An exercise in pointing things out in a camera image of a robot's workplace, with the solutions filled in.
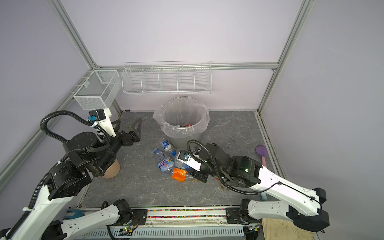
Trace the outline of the orange label bottle yellow cap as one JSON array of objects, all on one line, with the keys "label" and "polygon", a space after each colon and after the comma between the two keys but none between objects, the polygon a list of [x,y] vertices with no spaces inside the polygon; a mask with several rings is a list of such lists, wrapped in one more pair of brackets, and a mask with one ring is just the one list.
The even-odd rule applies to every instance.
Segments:
[{"label": "orange label bottle yellow cap", "polygon": [[171,176],[172,179],[182,183],[192,182],[194,180],[194,178],[190,176],[186,170],[178,168],[173,169]]}]

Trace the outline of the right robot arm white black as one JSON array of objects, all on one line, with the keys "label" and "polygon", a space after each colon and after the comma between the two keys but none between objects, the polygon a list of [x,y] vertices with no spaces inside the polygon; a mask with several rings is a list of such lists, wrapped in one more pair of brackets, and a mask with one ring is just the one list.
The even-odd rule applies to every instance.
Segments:
[{"label": "right robot arm white black", "polygon": [[217,144],[190,140],[177,158],[191,167],[192,176],[202,182],[213,176],[235,193],[247,197],[267,194],[276,199],[274,202],[243,199],[235,218],[240,224],[279,219],[309,232],[321,232],[330,225],[329,214],[323,209],[327,195],[322,188],[296,185],[247,156],[230,156]]}]

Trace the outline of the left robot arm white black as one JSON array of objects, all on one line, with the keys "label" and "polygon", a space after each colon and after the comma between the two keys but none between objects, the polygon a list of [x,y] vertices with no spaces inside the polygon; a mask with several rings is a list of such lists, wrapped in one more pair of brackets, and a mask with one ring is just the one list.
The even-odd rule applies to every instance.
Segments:
[{"label": "left robot arm white black", "polygon": [[[52,132],[48,123],[59,116],[70,116],[91,127],[90,132],[77,134],[72,139]],[[90,111],[87,120],[71,111],[56,111],[40,122],[41,131],[63,144],[65,155],[39,181],[31,200],[16,224],[1,231],[3,240],[70,240],[102,226],[128,226],[134,214],[125,200],[93,214],[77,219],[57,220],[56,216],[76,197],[94,177],[104,176],[115,163],[122,147],[130,147],[141,139],[142,120],[137,119],[120,131],[119,121],[110,121],[109,109]]]}]

